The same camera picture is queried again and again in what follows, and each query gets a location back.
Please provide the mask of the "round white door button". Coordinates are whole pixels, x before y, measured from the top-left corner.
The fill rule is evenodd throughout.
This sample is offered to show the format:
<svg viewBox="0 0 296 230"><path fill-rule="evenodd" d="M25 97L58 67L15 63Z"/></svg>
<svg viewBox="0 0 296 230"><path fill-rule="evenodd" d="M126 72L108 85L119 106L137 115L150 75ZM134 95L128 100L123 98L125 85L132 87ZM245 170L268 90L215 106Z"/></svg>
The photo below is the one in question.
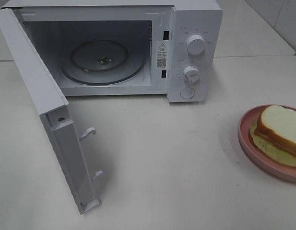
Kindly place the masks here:
<svg viewBox="0 0 296 230"><path fill-rule="evenodd" d="M184 88L180 92L180 96L184 99L192 99L194 97L195 91L193 88Z"/></svg>

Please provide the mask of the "white timer knob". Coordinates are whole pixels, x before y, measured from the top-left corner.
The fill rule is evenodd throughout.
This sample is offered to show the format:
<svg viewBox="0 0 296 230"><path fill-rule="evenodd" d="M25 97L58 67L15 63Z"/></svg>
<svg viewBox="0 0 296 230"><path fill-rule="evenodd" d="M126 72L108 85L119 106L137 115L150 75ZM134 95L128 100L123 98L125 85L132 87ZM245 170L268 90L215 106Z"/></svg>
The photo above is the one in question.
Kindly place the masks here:
<svg viewBox="0 0 296 230"><path fill-rule="evenodd" d="M183 69L183 78L186 83L196 83L200 79L201 72L197 66L187 66Z"/></svg>

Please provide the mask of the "white microwave door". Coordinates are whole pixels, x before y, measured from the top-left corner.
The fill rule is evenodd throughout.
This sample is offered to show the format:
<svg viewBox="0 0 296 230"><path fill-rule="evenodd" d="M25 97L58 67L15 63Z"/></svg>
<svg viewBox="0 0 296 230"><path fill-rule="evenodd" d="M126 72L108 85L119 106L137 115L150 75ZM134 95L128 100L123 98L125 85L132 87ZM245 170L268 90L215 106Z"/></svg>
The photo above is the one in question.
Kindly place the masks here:
<svg viewBox="0 0 296 230"><path fill-rule="evenodd" d="M19 16L12 9L0 10L0 30L18 71L42 121L62 172L80 214L99 205L93 181L103 171L90 175L80 141L95 128L78 136L68 111L68 101L24 30Z"/></svg>

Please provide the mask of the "sandwich with lettuce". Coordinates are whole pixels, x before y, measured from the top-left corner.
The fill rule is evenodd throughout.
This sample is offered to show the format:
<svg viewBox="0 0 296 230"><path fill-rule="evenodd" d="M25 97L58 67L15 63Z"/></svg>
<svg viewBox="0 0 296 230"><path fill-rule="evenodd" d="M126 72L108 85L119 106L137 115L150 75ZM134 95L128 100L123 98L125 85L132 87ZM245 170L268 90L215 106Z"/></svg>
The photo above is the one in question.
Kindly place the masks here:
<svg viewBox="0 0 296 230"><path fill-rule="evenodd" d="M280 105L265 108L250 127L255 146L274 161L296 167L296 111Z"/></svg>

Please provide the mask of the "pink round plate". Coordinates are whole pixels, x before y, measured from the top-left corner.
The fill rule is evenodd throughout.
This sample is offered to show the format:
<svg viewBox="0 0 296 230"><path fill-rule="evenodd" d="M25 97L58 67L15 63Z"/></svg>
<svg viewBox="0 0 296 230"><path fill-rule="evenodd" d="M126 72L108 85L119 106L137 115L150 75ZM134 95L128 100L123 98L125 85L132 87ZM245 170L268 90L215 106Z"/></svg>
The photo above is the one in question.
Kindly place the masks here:
<svg viewBox="0 0 296 230"><path fill-rule="evenodd" d="M281 164L256 147L250 134L252 123L269 105L256 106L246 111L239 121L239 143L245 155L261 170L279 179L296 184L296 167Z"/></svg>

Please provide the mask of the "glass microwave turntable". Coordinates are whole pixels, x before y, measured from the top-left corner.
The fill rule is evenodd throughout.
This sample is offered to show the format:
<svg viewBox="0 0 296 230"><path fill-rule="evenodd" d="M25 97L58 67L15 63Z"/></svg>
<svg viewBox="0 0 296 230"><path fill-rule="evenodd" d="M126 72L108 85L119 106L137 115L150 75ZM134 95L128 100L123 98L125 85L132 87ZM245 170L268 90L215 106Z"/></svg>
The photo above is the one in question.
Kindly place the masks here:
<svg viewBox="0 0 296 230"><path fill-rule="evenodd" d="M79 84L111 85L137 75L143 69L147 55L147 49L137 45L104 39L89 41L67 54L61 71Z"/></svg>

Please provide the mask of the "upper white round knob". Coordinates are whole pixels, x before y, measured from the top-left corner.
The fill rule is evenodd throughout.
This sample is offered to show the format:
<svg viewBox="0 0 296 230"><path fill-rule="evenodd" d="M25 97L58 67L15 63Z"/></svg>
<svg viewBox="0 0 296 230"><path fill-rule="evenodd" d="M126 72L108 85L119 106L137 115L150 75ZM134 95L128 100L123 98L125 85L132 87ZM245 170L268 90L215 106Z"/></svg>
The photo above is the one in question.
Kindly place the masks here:
<svg viewBox="0 0 296 230"><path fill-rule="evenodd" d="M191 55L199 55L205 50L205 38L202 34L191 34L187 40L187 51Z"/></svg>

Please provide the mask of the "white microwave oven body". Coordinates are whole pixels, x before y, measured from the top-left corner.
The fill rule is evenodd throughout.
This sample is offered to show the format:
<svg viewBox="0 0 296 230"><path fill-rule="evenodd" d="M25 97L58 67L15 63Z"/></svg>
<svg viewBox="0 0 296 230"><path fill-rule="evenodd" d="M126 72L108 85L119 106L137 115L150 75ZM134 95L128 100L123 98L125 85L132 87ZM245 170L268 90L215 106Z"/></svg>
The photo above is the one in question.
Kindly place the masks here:
<svg viewBox="0 0 296 230"><path fill-rule="evenodd" d="M205 99L223 12L214 0L11 0L12 9L64 96L164 94L169 102ZM191 34L202 34L205 50L187 51ZM95 40L114 40L148 51L143 69L120 83L79 84L61 71L67 54ZM183 69L197 66L196 83L186 83ZM192 99L180 92L193 88Z"/></svg>

